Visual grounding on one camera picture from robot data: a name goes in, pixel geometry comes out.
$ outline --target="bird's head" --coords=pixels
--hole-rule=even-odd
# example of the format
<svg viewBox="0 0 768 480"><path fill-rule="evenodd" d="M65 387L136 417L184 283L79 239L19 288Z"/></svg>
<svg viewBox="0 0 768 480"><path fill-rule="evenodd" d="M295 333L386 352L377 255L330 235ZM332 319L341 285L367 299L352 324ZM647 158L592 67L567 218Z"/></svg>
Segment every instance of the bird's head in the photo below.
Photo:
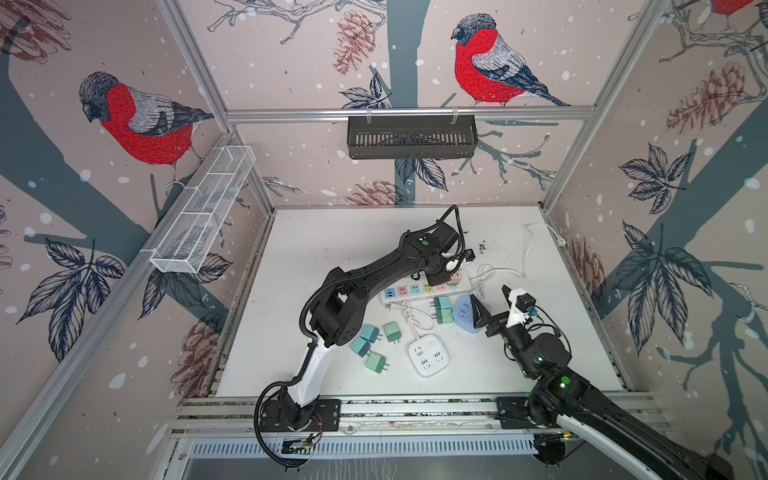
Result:
<svg viewBox="0 0 768 480"><path fill-rule="evenodd" d="M80 102L83 104L83 113L88 121L98 118L101 121L109 121L109 105L107 94L118 86L120 82L108 73L97 71L88 75L80 85Z"/></svg>
<svg viewBox="0 0 768 480"><path fill-rule="evenodd" d="M456 25L456 29L451 35L451 39L458 41L462 46L466 46L475 33L486 28L496 28L496 22L493 17L487 13L474 13L467 15Z"/></svg>

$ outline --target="square power strip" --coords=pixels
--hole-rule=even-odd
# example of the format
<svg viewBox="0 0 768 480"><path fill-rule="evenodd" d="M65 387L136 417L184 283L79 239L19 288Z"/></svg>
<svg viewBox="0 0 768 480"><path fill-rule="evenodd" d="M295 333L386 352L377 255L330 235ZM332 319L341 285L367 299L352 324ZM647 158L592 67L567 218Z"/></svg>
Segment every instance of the square power strip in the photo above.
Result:
<svg viewBox="0 0 768 480"><path fill-rule="evenodd" d="M440 339L432 334L424 335L408 345L408 355L421 376L435 375L448 366L450 361L448 351Z"/></svg>

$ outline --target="wall-mounted basket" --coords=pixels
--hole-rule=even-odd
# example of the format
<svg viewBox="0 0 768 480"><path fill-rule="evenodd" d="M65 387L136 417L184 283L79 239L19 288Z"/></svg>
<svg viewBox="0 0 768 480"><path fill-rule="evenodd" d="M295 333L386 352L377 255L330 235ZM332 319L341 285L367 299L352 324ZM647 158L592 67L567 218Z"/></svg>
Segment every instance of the wall-mounted basket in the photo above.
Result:
<svg viewBox="0 0 768 480"><path fill-rule="evenodd" d="M253 163L250 147L229 145L221 149L152 253L150 261L159 271L197 273Z"/></svg>
<svg viewBox="0 0 768 480"><path fill-rule="evenodd" d="M355 160L469 158L478 131L474 115L350 117L346 143Z"/></svg>

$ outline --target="white power strip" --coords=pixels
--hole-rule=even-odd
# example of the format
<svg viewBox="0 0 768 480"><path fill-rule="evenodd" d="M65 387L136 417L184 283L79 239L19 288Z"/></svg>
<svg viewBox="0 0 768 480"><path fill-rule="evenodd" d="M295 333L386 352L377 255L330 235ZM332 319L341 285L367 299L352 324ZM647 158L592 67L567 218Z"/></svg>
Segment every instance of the white power strip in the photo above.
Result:
<svg viewBox="0 0 768 480"><path fill-rule="evenodd" d="M451 360L440 339L432 334L424 335L408 345L408 355L421 376L435 375L448 366Z"/></svg>
<svg viewBox="0 0 768 480"><path fill-rule="evenodd" d="M414 280L410 276L398 280L389 288L381 292L382 303L389 305L392 302L412 302L441 295L458 295L472 291L469 275L466 270L459 270L451 276L447 283L429 286L424 276L420 280Z"/></svg>

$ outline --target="bird illustration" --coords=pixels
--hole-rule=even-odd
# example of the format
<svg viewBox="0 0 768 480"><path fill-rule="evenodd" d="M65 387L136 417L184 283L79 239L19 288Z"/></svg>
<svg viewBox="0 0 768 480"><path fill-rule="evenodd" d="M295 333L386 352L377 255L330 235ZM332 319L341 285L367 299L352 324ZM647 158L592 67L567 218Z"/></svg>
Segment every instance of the bird illustration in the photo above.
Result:
<svg viewBox="0 0 768 480"><path fill-rule="evenodd" d="M550 95L522 55L509 48L490 15L475 13L462 18L451 39L457 41L456 80L475 99L472 106L481 101L503 106L517 97L540 97L555 105L568 105Z"/></svg>
<svg viewBox="0 0 768 480"><path fill-rule="evenodd" d="M80 102L88 121L98 118L115 140L133 158L153 165L173 165L192 148L194 131L214 116L199 108L185 107L165 95L145 94L120 83L114 76L97 71L80 85Z"/></svg>

